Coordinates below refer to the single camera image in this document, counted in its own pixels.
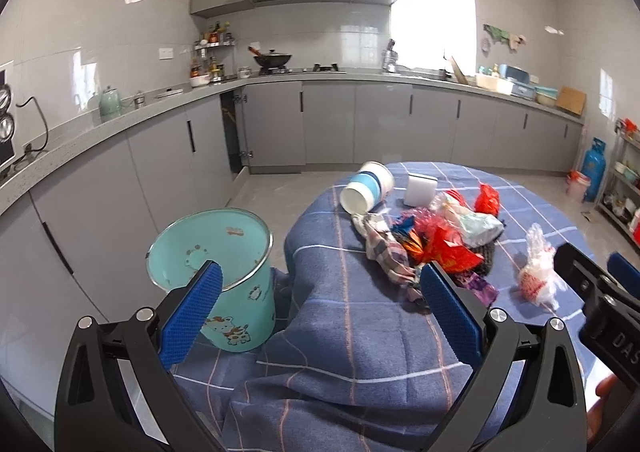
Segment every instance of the countertop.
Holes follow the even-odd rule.
[[[254,83],[271,82],[298,82],[309,80],[337,80],[354,82],[384,82],[384,83],[408,83],[410,85],[425,85],[453,90],[458,92],[470,92],[481,96],[515,102],[530,108],[535,108],[562,117],[568,121],[582,124],[580,118],[565,114],[558,109],[549,108],[527,99],[505,96],[476,86],[461,85],[459,83],[430,80],[418,76],[404,76],[401,74],[366,74],[366,73],[336,73],[336,72],[302,72],[292,74],[279,74],[274,76],[255,76],[245,80],[232,80],[229,82],[215,83],[199,88],[188,88],[185,92],[163,99],[148,99],[145,106],[139,109],[124,108],[122,112],[113,117],[100,117],[97,110],[87,113],[81,122],[75,123],[77,128],[70,128],[67,132],[50,139],[47,151],[41,153],[32,160],[25,159],[17,168],[0,181],[0,214],[4,213],[23,194],[27,193],[39,181],[53,173],[63,164],[74,157],[98,145],[102,141],[114,136],[127,128],[133,127],[162,112],[177,108],[198,99],[207,98],[222,92],[234,90]]]

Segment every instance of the blue gripper pad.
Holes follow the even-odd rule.
[[[162,329],[158,355],[167,371],[173,364],[179,364],[187,357],[220,292],[222,268],[212,262]]]
[[[431,264],[422,268],[420,290],[458,359],[479,367],[484,359],[480,327]]]

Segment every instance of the human hand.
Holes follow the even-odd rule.
[[[596,396],[600,399],[589,409],[587,412],[587,441],[591,440],[598,435],[600,427],[602,425],[602,411],[604,404],[607,402],[607,398],[611,393],[615,382],[618,378],[615,375],[611,375],[608,378],[602,380],[596,387]]]

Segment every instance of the green kettle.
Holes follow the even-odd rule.
[[[107,86],[100,96],[100,115],[114,114],[120,111],[120,93],[117,88]]]

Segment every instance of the stove burner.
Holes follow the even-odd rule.
[[[260,72],[258,72],[258,75],[259,76],[269,76],[270,74],[289,74],[290,72],[292,72],[292,70],[291,69],[287,69],[286,66],[272,67],[272,68],[261,67],[260,68]]]
[[[340,69],[338,68],[338,64],[331,64],[330,66],[315,64],[311,72],[340,72]]]

